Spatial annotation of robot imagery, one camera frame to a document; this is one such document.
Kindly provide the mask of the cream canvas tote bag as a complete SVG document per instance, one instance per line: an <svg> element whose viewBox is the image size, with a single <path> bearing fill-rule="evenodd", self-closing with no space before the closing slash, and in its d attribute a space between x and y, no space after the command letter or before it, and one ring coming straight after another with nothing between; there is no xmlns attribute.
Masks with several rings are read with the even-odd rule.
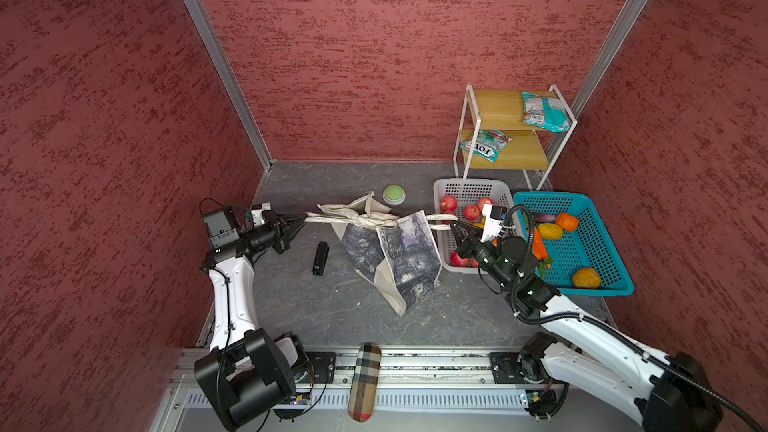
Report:
<svg viewBox="0 0 768 432"><path fill-rule="evenodd" d="M349 204L318 209L307 214L307 221L332 227L354 271L398 316L440 286L443 265L433 233L448 231L455 217L422 210L397 216L372 191Z"/></svg>

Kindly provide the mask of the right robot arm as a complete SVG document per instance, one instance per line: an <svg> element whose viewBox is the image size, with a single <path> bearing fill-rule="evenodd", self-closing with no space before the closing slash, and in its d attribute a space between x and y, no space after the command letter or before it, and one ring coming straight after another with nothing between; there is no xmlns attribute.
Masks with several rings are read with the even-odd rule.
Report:
<svg viewBox="0 0 768 432"><path fill-rule="evenodd" d="M535 273L525 239L512 236L496 246L482 241L476 226L454 222L450 230L458 255L477 261L498 283L514 316L543 327L520 352L524 376L574 385L645 431L717 429L722 407L692 357L671 358L577 306Z"/></svg>

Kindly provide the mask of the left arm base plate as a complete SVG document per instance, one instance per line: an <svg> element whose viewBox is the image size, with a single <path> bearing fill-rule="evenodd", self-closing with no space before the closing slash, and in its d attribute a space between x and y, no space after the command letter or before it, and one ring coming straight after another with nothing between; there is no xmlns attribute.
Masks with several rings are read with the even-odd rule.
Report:
<svg viewBox="0 0 768 432"><path fill-rule="evenodd" d="M297 385L331 384L335 378L338 354L328 351L309 351L301 355L291 367Z"/></svg>

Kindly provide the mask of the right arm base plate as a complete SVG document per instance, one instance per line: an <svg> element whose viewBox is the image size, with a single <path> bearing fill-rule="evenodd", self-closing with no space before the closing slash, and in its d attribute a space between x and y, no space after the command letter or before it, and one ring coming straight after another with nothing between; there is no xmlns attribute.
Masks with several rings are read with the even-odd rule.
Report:
<svg viewBox="0 0 768 432"><path fill-rule="evenodd" d="M545 370L542 360L528 352L492 352L489 361L495 384L557 383Z"/></svg>

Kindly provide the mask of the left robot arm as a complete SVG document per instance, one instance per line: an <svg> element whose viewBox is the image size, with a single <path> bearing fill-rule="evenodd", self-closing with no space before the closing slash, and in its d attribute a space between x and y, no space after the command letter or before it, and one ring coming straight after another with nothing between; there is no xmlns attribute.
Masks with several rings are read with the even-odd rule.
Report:
<svg viewBox="0 0 768 432"><path fill-rule="evenodd" d="M236 431L296 393L295 375L308 363L298 337L274 340L257 324L254 264L268 250L282 254L304 227L306 214L278 214L261 205L202 216L210 243L202 263L214 290L210 352L197 360L194 376L224 428Z"/></svg>

